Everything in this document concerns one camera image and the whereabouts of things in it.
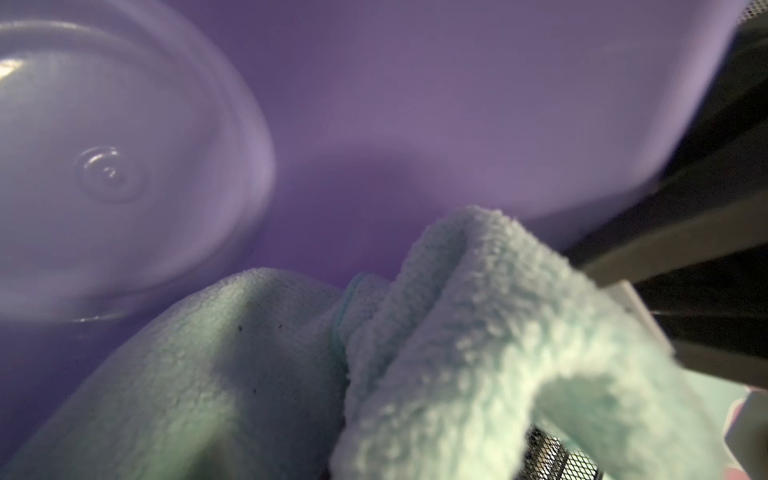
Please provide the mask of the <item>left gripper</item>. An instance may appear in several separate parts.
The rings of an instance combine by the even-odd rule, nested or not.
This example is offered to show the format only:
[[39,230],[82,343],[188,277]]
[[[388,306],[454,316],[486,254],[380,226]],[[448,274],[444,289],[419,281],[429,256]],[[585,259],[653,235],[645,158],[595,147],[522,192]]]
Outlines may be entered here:
[[568,252],[630,282],[687,368],[767,385],[767,15],[749,11],[659,186]]

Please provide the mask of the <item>light green cloth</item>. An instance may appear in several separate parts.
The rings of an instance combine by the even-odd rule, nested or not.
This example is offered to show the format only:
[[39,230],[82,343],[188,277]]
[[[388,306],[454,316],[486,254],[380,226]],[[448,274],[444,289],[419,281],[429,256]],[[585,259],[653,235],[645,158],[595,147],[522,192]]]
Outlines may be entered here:
[[718,479],[672,356],[498,211],[424,231],[394,281],[274,269],[173,305],[2,468],[5,479],[511,479],[530,428],[613,479]]

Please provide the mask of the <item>purple bucket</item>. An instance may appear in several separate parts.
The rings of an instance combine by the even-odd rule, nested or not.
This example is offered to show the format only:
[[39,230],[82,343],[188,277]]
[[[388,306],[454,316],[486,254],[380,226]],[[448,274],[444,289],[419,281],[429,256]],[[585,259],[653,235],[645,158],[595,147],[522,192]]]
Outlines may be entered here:
[[743,1],[5,1],[1,456],[179,299],[396,274],[465,205],[643,197]]

